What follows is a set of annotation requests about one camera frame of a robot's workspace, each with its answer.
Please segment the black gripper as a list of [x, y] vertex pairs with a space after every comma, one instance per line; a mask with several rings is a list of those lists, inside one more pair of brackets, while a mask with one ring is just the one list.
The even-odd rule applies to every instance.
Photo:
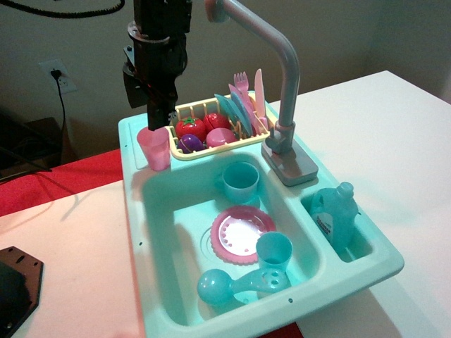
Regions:
[[168, 126], [176, 117], [175, 80], [187, 67], [186, 34], [150, 39], [130, 33], [124, 48], [123, 82], [131, 107], [147, 104], [148, 129]]

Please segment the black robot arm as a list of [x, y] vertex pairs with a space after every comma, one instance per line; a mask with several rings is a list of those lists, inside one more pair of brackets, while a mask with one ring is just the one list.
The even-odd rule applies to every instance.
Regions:
[[187, 66], [186, 34], [191, 1], [134, 1], [128, 24], [132, 45], [124, 48], [123, 82], [132, 108], [147, 107], [148, 129], [169, 125], [178, 93], [175, 80]]

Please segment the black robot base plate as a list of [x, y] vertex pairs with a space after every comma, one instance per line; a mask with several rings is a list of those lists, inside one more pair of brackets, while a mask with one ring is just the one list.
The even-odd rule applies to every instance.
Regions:
[[21, 249], [1, 250], [1, 336], [12, 337], [39, 305], [44, 263]]

